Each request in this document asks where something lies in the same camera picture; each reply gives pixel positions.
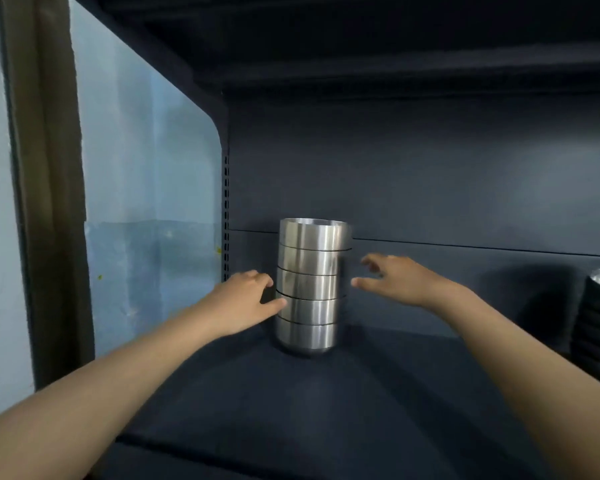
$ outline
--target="right hand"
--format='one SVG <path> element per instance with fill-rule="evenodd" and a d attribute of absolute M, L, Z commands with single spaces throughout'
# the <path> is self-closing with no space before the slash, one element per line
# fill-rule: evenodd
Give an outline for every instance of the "right hand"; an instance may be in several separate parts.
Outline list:
<path fill-rule="evenodd" d="M 380 279 L 353 278 L 351 285 L 405 305 L 432 309 L 453 282 L 406 257 L 371 253 L 362 259 Z"/>

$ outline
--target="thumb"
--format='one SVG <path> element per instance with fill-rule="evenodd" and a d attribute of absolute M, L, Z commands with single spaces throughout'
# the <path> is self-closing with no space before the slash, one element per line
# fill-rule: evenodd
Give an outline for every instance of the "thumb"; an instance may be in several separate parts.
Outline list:
<path fill-rule="evenodd" d="M 382 280 L 375 280 L 373 278 L 353 278 L 351 280 L 351 286 L 358 288 L 362 291 L 371 291 L 371 293 L 378 293 Z"/>
<path fill-rule="evenodd" d="M 282 308 L 287 306 L 287 300 L 284 298 L 273 299 L 262 306 L 262 310 L 267 318 L 276 315 Z"/>

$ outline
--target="left hand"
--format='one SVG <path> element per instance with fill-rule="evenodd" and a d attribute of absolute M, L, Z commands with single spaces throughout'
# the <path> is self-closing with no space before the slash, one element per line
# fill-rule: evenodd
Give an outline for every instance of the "left hand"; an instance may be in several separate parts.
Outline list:
<path fill-rule="evenodd" d="M 234 274 L 195 305 L 181 311 L 180 318 L 195 316 L 209 320 L 208 325 L 218 338 L 238 333 L 277 314 L 287 305 L 284 298 L 260 302 L 264 289 L 272 286 L 273 280 L 266 273 L 252 270 Z"/>

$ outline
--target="finger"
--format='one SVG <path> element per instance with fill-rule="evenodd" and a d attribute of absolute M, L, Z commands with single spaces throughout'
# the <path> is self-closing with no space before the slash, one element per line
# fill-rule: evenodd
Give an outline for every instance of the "finger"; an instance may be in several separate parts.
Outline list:
<path fill-rule="evenodd" d="M 379 273 L 384 270 L 384 264 L 386 263 L 387 256 L 384 254 L 370 253 L 362 258 L 361 263 L 368 266 L 372 273 Z"/>
<path fill-rule="evenodd" d="M 382 280 L 375 280 L 373 278 L 353 278 L 351 280 L 351 286 L 358 288 L 362 291 L 369 291 L 371 293 L 378 293 L 382 285 Z"/>
<path fill-rule="evenodd" d="M 285 306 L 287 306 L 287 300 L 284 298 L 277 298 L 277 299 L 271 300 L 268 303 L 265 303 L 262 306 L 262 309 L 264 310 L 266 318 L 269 318 L 269 317 L 272 317 L 273 315 L 276 315 Z"/>
<path fill-rule="evenodd" d="M 256 282 L 263 288 L 271 288 L 273 286 L 273 280 L 267 273 L 260 273 L 256 276 Z"/>

